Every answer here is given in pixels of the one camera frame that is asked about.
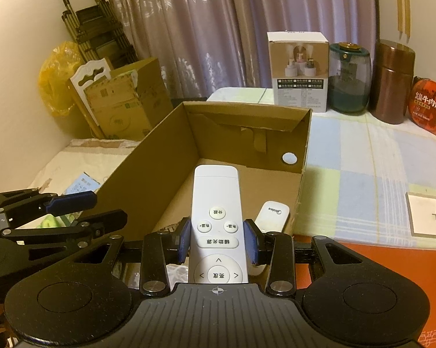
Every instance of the plaid tablecloth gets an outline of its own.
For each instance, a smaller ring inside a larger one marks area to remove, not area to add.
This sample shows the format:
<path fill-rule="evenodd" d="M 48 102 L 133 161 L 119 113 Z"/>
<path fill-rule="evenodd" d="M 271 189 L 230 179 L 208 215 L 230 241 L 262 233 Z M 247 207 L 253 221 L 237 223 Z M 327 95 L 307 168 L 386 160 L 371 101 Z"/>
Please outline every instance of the plaid tablecloth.
<path fill-rule="evenodd" d="M 273 104 L 273 91 L 222 88 L 209 101 Z M 370 113 L 314 113 L 296 233 L 341 241 L 436 249 L 410 233 L 407 191 L 436 196 L 436 136 Z"/>

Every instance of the metallic brown tumbler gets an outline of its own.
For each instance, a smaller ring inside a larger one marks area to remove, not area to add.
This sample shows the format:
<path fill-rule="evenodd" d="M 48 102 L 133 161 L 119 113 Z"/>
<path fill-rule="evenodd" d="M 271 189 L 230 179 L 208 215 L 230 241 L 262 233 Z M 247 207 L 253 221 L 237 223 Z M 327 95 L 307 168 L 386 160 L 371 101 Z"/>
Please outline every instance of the metallic brown tumbler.
<path fill-rule="evenodd" d="M 369 102 L 373 116 L 389 124 L 403 123 L 414 67 L 410 47 L 384 39 L 376 42 Z"/>

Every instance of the white product box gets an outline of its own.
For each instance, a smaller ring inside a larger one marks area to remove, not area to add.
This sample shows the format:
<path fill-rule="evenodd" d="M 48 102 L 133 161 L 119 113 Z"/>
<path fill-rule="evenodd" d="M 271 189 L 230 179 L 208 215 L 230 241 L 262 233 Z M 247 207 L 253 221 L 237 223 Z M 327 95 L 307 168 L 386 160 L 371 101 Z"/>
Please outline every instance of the white product box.
<path fill-rule="evenodd" d="M 275 104 L 326 111 L 329 42 L 320 32 L 268 32 Z"/>

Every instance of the curtain fold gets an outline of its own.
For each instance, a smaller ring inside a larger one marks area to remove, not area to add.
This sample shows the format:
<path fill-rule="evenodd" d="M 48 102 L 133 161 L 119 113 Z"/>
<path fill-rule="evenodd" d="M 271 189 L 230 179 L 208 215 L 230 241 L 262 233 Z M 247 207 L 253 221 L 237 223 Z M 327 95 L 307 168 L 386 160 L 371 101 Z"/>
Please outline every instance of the curtain fold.
<path fill-rule="evenodd" d="M 271 87 L 267 31 L 321 31 L 330 43 L 376 40 L 375 0 L 110 0 L 140 58 L 159 58 L 173 98 Z"/>

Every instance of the ribbed gray surface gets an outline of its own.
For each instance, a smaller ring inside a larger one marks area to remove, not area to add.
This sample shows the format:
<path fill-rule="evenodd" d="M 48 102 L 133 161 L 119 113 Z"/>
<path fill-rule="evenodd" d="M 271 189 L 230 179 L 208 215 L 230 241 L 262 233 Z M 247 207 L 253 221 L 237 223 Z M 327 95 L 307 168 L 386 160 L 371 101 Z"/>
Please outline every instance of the ribbed gray surface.
<path fill-rule="evenodd" d="M 217 287 L 223 292 L 214 293 Z M 18 347 L 34 346 L 21 343 Z M 313 330 L 291 301 L 267 297 L 255 284 L 179 284 L 176 291 L 167 297 L 142 302 L 121 329 L 85 347 L 344 346 Z M 406 347 L 416 348 L 419 345 L 409 343 Z"/>

